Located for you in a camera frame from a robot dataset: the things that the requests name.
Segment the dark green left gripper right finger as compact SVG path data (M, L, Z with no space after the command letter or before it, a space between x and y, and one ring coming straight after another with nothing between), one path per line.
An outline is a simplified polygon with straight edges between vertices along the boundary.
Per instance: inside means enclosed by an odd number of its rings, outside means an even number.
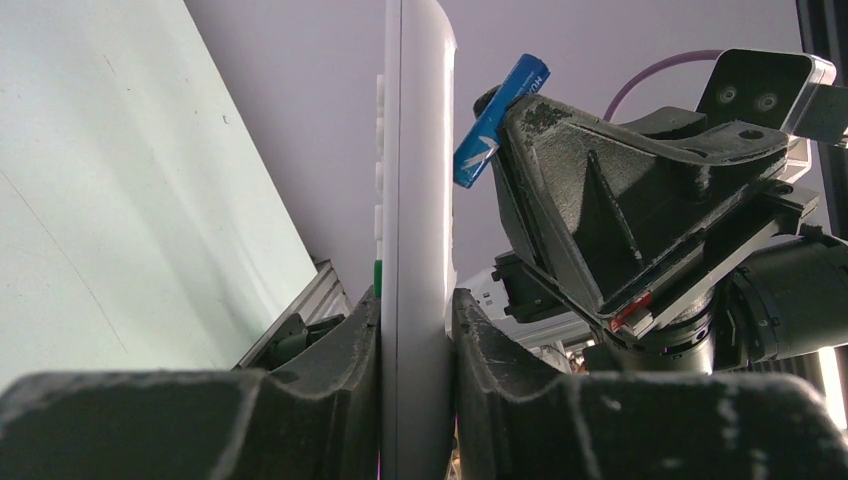
M843 479L847 439L787 374L566 374L452 300L466 479Z

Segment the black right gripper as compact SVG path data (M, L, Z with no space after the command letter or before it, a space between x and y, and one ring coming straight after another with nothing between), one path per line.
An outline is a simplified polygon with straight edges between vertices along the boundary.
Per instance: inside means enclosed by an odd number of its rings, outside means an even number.
M615 125L534 94L500 128L507 313L572 312L591 367L712 373L847 342L847 244L780 179L785 133L664 107Z

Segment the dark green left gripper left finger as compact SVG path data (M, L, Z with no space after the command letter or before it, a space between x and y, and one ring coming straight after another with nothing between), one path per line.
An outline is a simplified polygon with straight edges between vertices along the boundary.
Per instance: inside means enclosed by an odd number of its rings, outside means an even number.
M279 368L50 372L1 397L5 479L373 479L380 302Z

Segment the white remote control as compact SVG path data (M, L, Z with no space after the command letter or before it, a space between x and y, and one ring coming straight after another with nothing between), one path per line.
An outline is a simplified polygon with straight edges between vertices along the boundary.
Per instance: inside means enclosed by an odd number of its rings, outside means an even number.
M450 459L456 49L438 2L387 3L377 227L384 479L442 479Z

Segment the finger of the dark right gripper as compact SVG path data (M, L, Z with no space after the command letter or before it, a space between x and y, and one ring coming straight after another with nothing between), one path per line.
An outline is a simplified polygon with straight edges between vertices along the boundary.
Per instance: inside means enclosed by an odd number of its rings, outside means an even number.
M500 94L502 84L498 84L481 95L473 105L475 120L478 122L501 123L504 116L504 101Z

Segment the blue AAA battery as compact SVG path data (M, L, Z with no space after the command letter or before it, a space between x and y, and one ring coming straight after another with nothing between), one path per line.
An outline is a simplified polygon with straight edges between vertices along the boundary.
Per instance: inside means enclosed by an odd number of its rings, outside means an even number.
M524 53L488 100L453 155L453 181L470 189L501 145L500 129L510 105L537 93L550 76L538 57Z

